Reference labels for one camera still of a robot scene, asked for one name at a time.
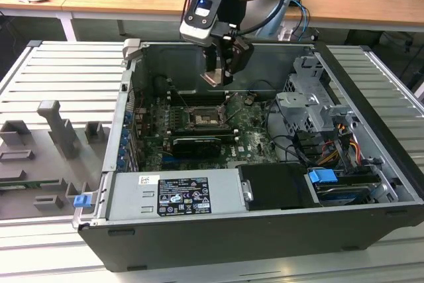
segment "power supply label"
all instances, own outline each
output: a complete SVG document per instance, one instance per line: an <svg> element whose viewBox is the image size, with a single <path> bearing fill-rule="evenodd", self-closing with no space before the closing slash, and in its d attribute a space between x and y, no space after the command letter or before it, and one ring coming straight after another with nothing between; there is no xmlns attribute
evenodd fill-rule
<svg viewBox="0 0 424 283"><path fill-rule="evenodd" d="M211 212L207 178L159 179L159 216L195 215Z"/></svg>

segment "blue cable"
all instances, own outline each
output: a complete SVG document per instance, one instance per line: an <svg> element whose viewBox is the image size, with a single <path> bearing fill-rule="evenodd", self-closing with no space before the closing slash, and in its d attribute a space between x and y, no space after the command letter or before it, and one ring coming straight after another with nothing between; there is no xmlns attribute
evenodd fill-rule
<svg viewBox="0 0 424 283"><path fill-rule="evenodd" d="M291 0L293 1L301 10L303 13L303 16L305 18L305 22L303 23L303 30L302 30L302 34L300 35L299 39L297 41L300 41L302 39L303 34L305 33L306 30L306 26L307 26L307 15L306 15L306 10L305 7L302 6L299 2L297 2L296 0Z"/></svg>

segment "motherboard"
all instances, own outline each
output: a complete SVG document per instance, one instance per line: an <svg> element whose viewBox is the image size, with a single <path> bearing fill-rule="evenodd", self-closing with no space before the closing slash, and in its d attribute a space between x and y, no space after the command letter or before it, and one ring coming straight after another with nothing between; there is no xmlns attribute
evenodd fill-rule
<svg viewBox="0 0 424 283"><path fill-rule="evenodd" d="M140 171L277 162L265 115L254 94L146 98L135 112Z"/></svg>

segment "blue tab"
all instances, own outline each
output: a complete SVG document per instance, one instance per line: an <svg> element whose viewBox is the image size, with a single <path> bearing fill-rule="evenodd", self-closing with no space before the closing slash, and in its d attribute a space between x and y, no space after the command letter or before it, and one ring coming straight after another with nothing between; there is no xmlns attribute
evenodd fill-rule
<svg viewBox="0 0 424 283"><path fill-rule="evenodd" d="M91 207L91 197L92 195L79 195L74 199L75 208L89 208Z"/></svg>
<svg viewBox="0 0 424 283"><path fill-rule="evenodd" d="M314 169L309 174L309 178L315 182L338 182L339 180L332 169Z"/></svg>

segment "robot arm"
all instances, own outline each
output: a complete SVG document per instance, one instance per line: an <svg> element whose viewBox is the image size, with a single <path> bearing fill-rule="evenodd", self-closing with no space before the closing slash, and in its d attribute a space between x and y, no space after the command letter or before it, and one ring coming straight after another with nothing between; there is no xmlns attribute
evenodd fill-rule
<svg viewBox="0 0 424 283"><path fill-rule="evenodd" d="M242 36L269 23L281 10L274 11L260 24L240 30L250 0L191 0L180 32L186 41L203 47L206 70L202 77L212 86L227 85L243 70L253 53L253 45Z"/></svg>

